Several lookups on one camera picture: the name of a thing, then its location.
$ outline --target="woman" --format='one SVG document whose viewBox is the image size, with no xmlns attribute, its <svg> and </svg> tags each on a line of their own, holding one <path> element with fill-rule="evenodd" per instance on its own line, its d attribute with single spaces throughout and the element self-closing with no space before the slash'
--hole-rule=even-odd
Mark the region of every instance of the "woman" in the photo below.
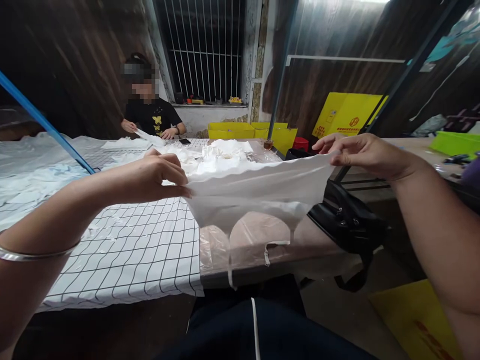
<svg viewBox="0 0 480 360">
<path fill-rule="evenodd" d="M 129 99 L 121 127 L 128 133 L 137 131 L 136 123 L 150 135 L 165 140 L 185 134 L 187 129 L 172 104 L 155 92 L 155 70 L 141 53 L 134 52 L 123 64 L 123 77 L 131 84 L 138 98 Z"/>
<path fill-rule="evenodd" d="M 430 164 L 372 134 L 329 135 L 313 149 L 321 154 L 340 151 L 331 158 L 332 165 L 360 166 L 390 183 L 415 253 L 464 358 L 480 359 L 478 215 L 462 204 Z M 175 185 L 162 185 L 163 180 Z M 1 233 L 0 360 L 11 358 L 71 249 L 103 208 L 189 197 L 187 182 L 174 154 L 152 149 L 141 160 L 70 183 Z M 281 285 L 276 287 L 286 294 Z M 181 344 L 163 353 L 163 359 L 374 359 L 305 314 L 263 298 L 235 305 L 219 298 L 211 305 L 193 313 Z"/>
</svg>

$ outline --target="silver bangle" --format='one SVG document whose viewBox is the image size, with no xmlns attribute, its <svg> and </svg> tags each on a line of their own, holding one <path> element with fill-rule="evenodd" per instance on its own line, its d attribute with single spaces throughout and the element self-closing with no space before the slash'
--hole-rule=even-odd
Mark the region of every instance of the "silver bangle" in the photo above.
<svg viewBox="0 0 480 360">
<path fill-rule="evenodd" d="M 60 251 L 60 252 L 53 252 L 50 254 L 39 254 L 39 255 L 28 255 L 28 254 L 21 254 L 18 252 L 13 252 L 10 250 L 7 250 L 3 247 L 0 246 L 0 259 L 2 260 L 7 260 L 7 261 L 13 261 L 13 262 L 30 262 L 30 261 L 36 261 L 36 260 L 44 260 L 44 259 L 50 259 L 50 258 L 58 258 L 62 257 L 64 255 L 69 255 L 77 245 L 80 243 L 77 242 L 74 246 L 71 248 Z"/>
</svg>

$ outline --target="yellow plastic crate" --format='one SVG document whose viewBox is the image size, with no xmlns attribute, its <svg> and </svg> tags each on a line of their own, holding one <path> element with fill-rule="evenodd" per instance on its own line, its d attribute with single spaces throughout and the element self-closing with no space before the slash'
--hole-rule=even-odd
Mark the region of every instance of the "yellow plastic crate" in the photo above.
<svg viewBox="0 0 480 360">
<path fill-rule="evenodd" d="M 480 151 L 480 134 L 438 131 L 430 148 L 450 156 L 468 154 L 474 160 Z"/>
<path fill-rule="evenodd" d="M 253 139 L 255 129 L 246 122 L 211 122 L 208 124 L 210 139 Z"/>
<path fill-rule="evenodd" d="M 330 92 L 311 134 L 319 139 L 333 133 L 357 135 L 381 98 L 381 95 Z M 375 119 L 387 99 L 388 96 L 383 99 L 370 121 Z"/>
<path fill-rule="evenodd" d="M 255 129 L 256 139 L 266 139 L 269 136 L 269 122 L 252 122 L 251 126 Z M 284 156 L 292 148 L 298 130 L 287 128 L 287 126 L 286 122 L 276 122 L 271 134 L 273 146 Z"/>
<path fill-rule="evenodd" d="M 411 360 L 463 359 L 428 280 L 377 292 L 368 298 Z"/>
</svg>

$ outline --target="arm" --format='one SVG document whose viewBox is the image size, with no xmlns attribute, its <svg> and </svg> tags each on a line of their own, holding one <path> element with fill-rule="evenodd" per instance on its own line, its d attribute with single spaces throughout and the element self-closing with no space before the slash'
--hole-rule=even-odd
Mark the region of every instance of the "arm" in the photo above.
<svg viewBox="0 0 480 360">
<path fill-rule="evenodd" d="M 163 186 L 162 180 L 177 185 Z M 41 255 L 73 247 L 93 218 L 113 204 L 145 203 L 189 196 L 187 178 L 173 154 L 149 151 L 141 160 L 67 185 L 39 208 L 0 234 L 0 246 Z M 0 260 L 0 359 L 7 359 L 68 256 L 13 262 Z"/>
<path fill-rule="evenodd" d="M 465 358 L 480 358 L 480 217 L 430 164 L 372 134 L 338 139 L 334 150 L 341 154 L 332 165 L 360 166 L 389 181 Z"/>
<path fill-rule="evenodd" d="M 163 132 L 161 138 L 165 140 L 173 139 L 175 135 L 182 135 L 187 132 L 185 124 L 182 122 L 182 119 L 180 119 L 180 116 L 172 104 L 169 103 L 167 106 L 167 116 L 172 127 Z"/>
<path fill-rule="evenodd" d="M 135 124 L 136 122 L 133 106 L 128 102 L 125 107 L 125 117 L 120 123 L 121 128 L 127 133 L 134 133 L 138 130 L 137 125 Z"/>
</svg>

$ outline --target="red container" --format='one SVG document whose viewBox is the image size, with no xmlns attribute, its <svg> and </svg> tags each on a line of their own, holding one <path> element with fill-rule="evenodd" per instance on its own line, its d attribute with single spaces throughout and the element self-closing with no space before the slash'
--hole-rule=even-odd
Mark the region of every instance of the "red container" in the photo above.
<svg viewBox="0 0 480 360">
<path fill-rule="evenodd" d="M 307 152 L 309 151 L 309 141 L 303 137 L 296 137 L 292 149 L 303 149 Z"/>
</svg>

